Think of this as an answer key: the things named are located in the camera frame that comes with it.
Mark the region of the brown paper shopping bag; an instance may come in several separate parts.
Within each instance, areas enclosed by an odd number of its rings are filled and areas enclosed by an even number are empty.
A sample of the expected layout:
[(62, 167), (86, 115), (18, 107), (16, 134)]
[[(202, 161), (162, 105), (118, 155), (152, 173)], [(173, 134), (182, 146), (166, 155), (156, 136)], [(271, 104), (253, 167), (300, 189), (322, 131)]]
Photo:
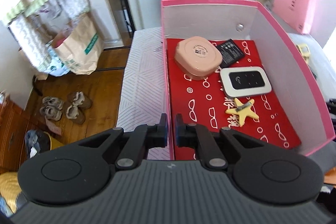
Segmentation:
[(104, 49), (104, 42), (87, 13), (68, 22), (51, 45), (60, 60), (76, 75), (94, 72)]

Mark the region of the black phone battery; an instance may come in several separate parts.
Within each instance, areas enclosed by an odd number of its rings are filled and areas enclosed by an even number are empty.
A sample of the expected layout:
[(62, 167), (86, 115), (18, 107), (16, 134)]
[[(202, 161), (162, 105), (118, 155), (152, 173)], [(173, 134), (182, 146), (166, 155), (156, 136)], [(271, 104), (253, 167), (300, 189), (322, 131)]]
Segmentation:
[(245, 53), (232, 39), (217, 45), (216, 48), (222, 55), (222, 62), (220, 64), (221, 69), (228, 68), (236, 63), (236, 61), (245, 57)]

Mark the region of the brown fuzzy boot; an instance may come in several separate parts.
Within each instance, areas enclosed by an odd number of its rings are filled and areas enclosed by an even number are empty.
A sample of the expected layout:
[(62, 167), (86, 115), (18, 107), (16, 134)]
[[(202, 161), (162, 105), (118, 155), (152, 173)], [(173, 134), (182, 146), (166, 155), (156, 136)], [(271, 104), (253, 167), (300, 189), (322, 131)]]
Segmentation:
[(84, 92), (70, 93), (67, 98), (72, 105), (81, 109), (89, 109), (92, 106), (92, 100)]
[(65, 107), (66, 118), (75, 124), (83, 124), (85, 122), (85, 115), (79, 107), (75, 105), (68, 105)]

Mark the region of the white black pocket router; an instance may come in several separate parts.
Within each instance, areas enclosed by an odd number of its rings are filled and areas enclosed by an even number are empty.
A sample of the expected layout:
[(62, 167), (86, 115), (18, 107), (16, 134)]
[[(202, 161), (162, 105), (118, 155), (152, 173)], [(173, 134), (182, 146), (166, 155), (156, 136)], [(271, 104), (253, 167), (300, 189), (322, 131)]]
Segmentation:
[(268, 94), (272, 86), (261, 67), (232, 67), (220, 71), (224, 93), (230, 98)]

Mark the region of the red patterned box liner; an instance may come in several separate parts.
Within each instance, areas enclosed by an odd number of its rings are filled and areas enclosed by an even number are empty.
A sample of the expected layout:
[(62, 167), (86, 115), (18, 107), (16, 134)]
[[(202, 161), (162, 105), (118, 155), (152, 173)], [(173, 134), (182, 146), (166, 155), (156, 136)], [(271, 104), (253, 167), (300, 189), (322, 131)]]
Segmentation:
[(220, 71), (216, 70), (204, 80), (190, 79), (174, 58), (179, 42), (180, 39), (167, 41), (167, 75), (172, 116), (181, 114), (184, 122), (202, 124), (213, 132), (221, 127), (230, 127), (286, 149), (301, 144), (275, 92), (254, 96), (255, 102), (251, 109), (259, 118), (248, 117), (244, 126), (240, 127), (238, 116), (226, 113), (228, 109), (235, 107), (235, 102), (224, 93)]

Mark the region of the white patterned table cloth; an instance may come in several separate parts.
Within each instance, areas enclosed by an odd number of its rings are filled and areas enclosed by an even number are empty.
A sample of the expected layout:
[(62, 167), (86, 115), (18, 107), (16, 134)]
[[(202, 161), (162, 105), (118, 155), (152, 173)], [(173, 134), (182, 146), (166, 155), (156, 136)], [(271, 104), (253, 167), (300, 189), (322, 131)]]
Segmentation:
[(166, 88), (161, 28), (134, 33), (123, 74), (117, 126), (133, 131), (158, 123), (166, 112)]

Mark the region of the pink square compact case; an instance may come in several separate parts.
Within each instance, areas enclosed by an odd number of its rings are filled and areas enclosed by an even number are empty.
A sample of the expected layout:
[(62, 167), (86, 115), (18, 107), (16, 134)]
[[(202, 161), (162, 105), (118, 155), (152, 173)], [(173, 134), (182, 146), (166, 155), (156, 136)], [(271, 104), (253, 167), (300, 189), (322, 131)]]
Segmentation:
[(200, 36), (180, 41), (175, 48), (175, 62), (192, 80), (203, 80), (214, 73), (222, 63), (219, 50)]

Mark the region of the cream plastic clip holder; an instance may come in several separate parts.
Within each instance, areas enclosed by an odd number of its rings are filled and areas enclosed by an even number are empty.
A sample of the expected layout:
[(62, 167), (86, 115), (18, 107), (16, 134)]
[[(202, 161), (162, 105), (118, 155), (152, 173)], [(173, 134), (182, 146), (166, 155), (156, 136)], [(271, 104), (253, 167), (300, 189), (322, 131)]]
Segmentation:
[(309, 60), (310, 60), (310, 56), (311, 56), (308, 45), (302, 43), (302, 44), (297, 44), (296, 47), (297, 47), (299, 53), (301, 54), (302, 58), (305, 60), (306, 64), (308, 65)]

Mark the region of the pink storage box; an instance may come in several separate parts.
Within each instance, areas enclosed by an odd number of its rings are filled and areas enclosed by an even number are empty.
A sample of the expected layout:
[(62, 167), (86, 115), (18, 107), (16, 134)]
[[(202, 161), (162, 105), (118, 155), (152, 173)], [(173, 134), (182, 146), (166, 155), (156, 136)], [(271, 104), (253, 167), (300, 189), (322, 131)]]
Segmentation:
[(192, 36), (253, 40), (272, 88), (301, 139), (297, 152), (313, 155), (335, 138), (317, 81), (288, 34), (261, 3), (163, 0), (161, 25), (164, 44)]

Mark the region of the yellow star hair clip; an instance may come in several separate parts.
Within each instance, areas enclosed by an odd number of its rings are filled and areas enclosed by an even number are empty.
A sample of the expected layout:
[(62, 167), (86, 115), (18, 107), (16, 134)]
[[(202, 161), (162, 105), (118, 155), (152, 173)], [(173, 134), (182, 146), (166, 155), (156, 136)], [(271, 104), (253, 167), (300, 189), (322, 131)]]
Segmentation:
[(227, 109), (226, 114), (238, 116), (238, 123), (240, 127), (245, 124), (245, 119), (250, 117), (255, 120), (259, 120), (259, 116), (253, 111), (254, 99), (248, 100), (246, 103), (242, 103), (238, 98), (234, 98), (236, 107), (232, 109)]

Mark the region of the grey fuzzy shoe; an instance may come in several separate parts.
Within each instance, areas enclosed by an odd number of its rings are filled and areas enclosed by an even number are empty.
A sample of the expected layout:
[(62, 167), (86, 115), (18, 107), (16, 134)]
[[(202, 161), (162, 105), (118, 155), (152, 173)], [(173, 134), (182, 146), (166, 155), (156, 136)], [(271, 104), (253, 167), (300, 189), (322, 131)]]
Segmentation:
[(45, 97), (42, 99), (42, 104), (46, 105), (46, 106), (52, 106), (58, 110), (62, 110), (63, 109), (63, 105), (64, 105), (64, 101), (61, 100), (58, 97)]
[(62, 112), (53, 106), (42, 106), (39, 112), (48, 120), (59, 121), (62, 118)]

